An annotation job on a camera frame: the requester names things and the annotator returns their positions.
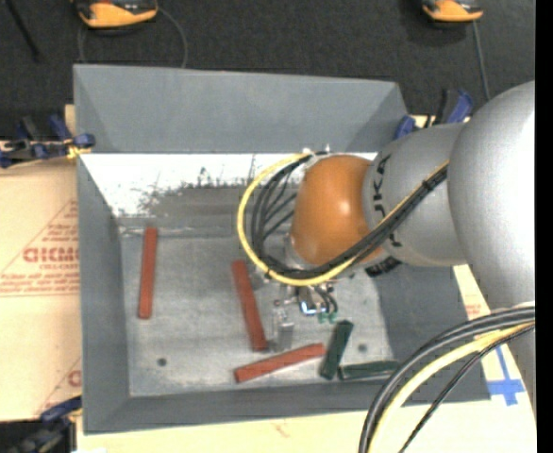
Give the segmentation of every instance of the black power cord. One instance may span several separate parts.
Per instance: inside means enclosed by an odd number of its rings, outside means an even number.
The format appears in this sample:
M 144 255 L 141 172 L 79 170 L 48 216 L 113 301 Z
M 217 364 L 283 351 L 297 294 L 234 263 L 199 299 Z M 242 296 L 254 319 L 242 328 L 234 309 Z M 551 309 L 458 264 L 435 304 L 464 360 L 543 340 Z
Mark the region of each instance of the black power cord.
M 461 381 L 465 375 L 474 367 L 476 364 L 481 360 L 484 356 L 489 354 L 490 352 L 493 352 L 496 348 L 503 344 L 507 344 L 511 342 L 512 340 L 523 336 L 525 334 L 528 334 L 529 332 L 533 331 L 535 329 L 535 326 L 527 327 L 522 330 L 518 330 L 517 332 L 514 332 L 508 337 L 504 337 L 502 339 L 499 339 L 495 343 L 489 345 L 484 350 L 474 354 L 474 356 L 466 362 L 461 369 L 457 372 L 457 374 L 444 386 L 444 389 L 442 392 L 434 399 L 432 404 L 429 406 L 423 417 L 419 420 L 419 423 L 417 423 L 417 426 L 414 428 L 414 430 L 411 432 L 411 435 L 407 439 L 407 441 L 402 445 L 402 448 L 398 450 L 398 453 L 404 453 L 406 449 L 409 447 L 411 442 L 416 438 L 416 436 L 419 434 L 419 431 L 426 425 L 427 421 L 431 416 L 436 412 L 438 407 L 446 400 L 446 397 L 450 394 L 450 392 L 453 390 L 453 388 Z
M 362 427 L 359 453 L 367 453 L 380 417 L 386 410 L 390 400 L 407 381 L 407 376 L 412 376 L 412 373 L 417 370 L 423 361 L 433 358 L 443 351 L 449 351 L 450 347 L 455 344 L 471 342 L 478 335 L 502 328 L 528 325 L 535 320 L 535 315 L 535 307 L 533 306 L 496 311 L 452 327 L 420 347 L 392 374 L 373 400 Z

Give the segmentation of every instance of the black carpet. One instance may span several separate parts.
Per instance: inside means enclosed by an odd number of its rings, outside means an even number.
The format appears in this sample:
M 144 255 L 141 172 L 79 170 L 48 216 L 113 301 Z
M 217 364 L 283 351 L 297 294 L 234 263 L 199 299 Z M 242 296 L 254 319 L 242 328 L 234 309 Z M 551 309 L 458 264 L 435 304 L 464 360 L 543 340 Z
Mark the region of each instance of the black carpet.
M 433 113 L 442 90 L 463 88 L 478 109 L 534 79 L 536 54 L 536 0 L 479 1 L 475 27 L 441 30 L 410 0 L 161 0 L 177 25 L 160 13 L 135 33 L 99 37 L 82 32 L 67 0 L 12 0 L 37 63 L 0 0 L 0 137 L 24 115 L 43 122 L 71 102 L 72 64 L 83 59 L 177 67 L 186 57 L 194 69 L 386 79 L 413 113 Z M 36 427 L 0 426 L 0 451 Z

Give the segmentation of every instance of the black cable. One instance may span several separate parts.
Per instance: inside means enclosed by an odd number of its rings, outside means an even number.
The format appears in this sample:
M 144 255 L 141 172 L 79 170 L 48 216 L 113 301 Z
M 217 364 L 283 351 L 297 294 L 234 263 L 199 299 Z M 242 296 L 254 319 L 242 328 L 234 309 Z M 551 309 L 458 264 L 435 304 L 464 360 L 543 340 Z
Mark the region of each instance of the black cable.
M 267 187 L 269 188 L 274 184 L 275 181 L 282 179 L 284 173 L 286 173 L 290 166 L 298 166 L 302 161 L 295 161 L 294 163 L 288 165 L 287 167 L 281 169 L 277 174 L 275 174 L 271 180 L 269 180 Z M 360 239 L 357 243 L 352 245 L 350 248 L 345 250 L 338 257 L 312 268 L 306 269 L 295 269 L 289 267 L 287 264 L 283 263 L 280 260 L 268 255 L 264 257 L 263 248 L 258 242 L 257 235 L 254 235 L 256 232 L 255 226 L 258 219 L 259 210 L 258 207 L 262 203 L 262 195 L 265 192 L 265 189 L 262 189 L 260 192 L 260 198 L 256 202 L 252 215 L 252 247 L 259 257 L 266 263 L 266 265 L 275 272 L 278 272 L 281 275 L 287 275 L 292 278 L 314 278 L 319 277 L 320 275 L 328 272 L 333 267 L 338 266 L 345 261 L 350 260 L 353 257 L 356 257 L 354 263 L 360 262 L 366 256 L 370 255 L 378 246 L 384 243 L 394 231 L 402 224 L 402 222 L 407 218 L 407 216 L 419 205 L 419 203 L 430 193 L 430 190 L 433 189 L 438 184 L 442 183 L 446 179 L 447 166 L 443 166 L 437 173 L 431 176 L 429 179 L 424 180 L 424 185 L 420 186 L 415 190 L 405 201 L 405 204 L 400 207 L 395 213 L 393 213 L 388 219 L 384 220 L 377 228 L 369 232 L 365 237 Z
M 264 232 L 264 235 L 262 236 L 263 240 L 266 240 L 270 235 L 272 235 L 281 225 L 283 225 L 287 220 L 289 220 L 293 216 L 293 211 L 290 211 L 286 215 L 284 215 L 280 220 L 278 220 L 274 225 L 272 225 L 268 231 Z
M 359 452 L 366 453 L 368 451 L 375 433 L 378 417 L 383 413 L 398 386 L 406 381 L 407 373 L 415 370 L 420 361 L 452 344 L 473 340 L 479 334 L 500 328 L 521 326 L 530 320 L 534 320 L 534 318 L 534 307 L 493 312 L 490 315 L 452 327 L 420 347 L 391 375 L 369 407 L 360 435 Z
M 21 34 L 23 35 L 27 45 L 29 46 L 29 50 L 31 51 L 31 57 L 36 63 L 43 62 L 42 51 L 40 50 L 38 45 L 34 42 L 33 38 L 31 37 L 31 34 L 29 33 L 29 30 L 27 29 L 25 22 L 21 17 L 21 14 L 14 6 L 14 3 L 12 2 L 12 0 L 4 0 L 4 3 L 6 3 L 6 6 L 8 7 L 10 14 L 12 15 L 12 19 L 14 20 L 14 23 L 19 27 Z
M 510 334 L 508 337 L 504 337 L 496 341 L 495 343 L 489 345 L 488 347 L 484 348 L 484 350 L 480 351 L 479 353 L 475 354 L 468 362 L 466 362 L 463 367 L 457 372 L 457 374 L 448 382 L 446 383 L 446 386 L 444 386 L 444 389 L 440 392 L 440 394 L 436 397 L 436 399 L 432 402 L 432 404 L 429 406 L 429 409 L 426 411 L 424 416 L 419 420 L 419 423 L 417 423 L 417 426 L 412 431 L 411 435 L 407 439 L 407 441 L 403 444 L 402 448 L 398 451 L 398 453 L 404 453 L 405 450 L 409 447 L 411 442 L 416 438 L 417 434 L 419 434 L 419 431 L 426 425 L 427 421 L 431 416 L 436 412 L 438 407 L 446 400 L 450 392 L 453 390 L 453 388 L 459 383 L 460 380 L 462 380 L 465 375 L 487 354 L 492 352 L 497 347 L 507 344 L 513 339 L 516 339 L 517 337 L 520 337 L 524 334 L 528 334 L 532 330 L 534 330 L 535 326 L 530 326 L 527 328 L 524 328 L 522 330 L 518 330 L 516 332 L 513 332 L 513 334 Z
M 170 23 L 176 28 L 180 36 L 180 39 L 182 40 L 183 57 L 179 67 L 181 69 L 184 69 L 187 66 L 187 63 L 189 60 L 189 43 L 187 41 L 184 29 L 178 23 L 178 21 L 170 13 L 165 11 L 163 8 L 158 7 L 158 11 L 162 13 L 167 18 L 167 20 L 169 20 Z M 88 30 L 89 30 L 88 27 L 82 22 L 81 27 L 77 31 L 77 52 L 78 52 L 77 61 L 80 63 L 86 63 L 88 61 L 84 51 L 84 48 L 85 48 L 84 43 L 86 41 L 86 35 Z
M 488 85 L 488 77 L 486 76 L 486 65 L 484 64 L 484 53 L 482 52 L 482 42 L 478 30 L 478 22 L 472 22 L 472 29 L 474 32 L 474 46 L 476 47 L 476 54 L 478 55 L 478 70 L 482 81 L 482 90 L 484 91 L 484 97 L 486 97 L 486 100 L 490 101 L 491 91 Z

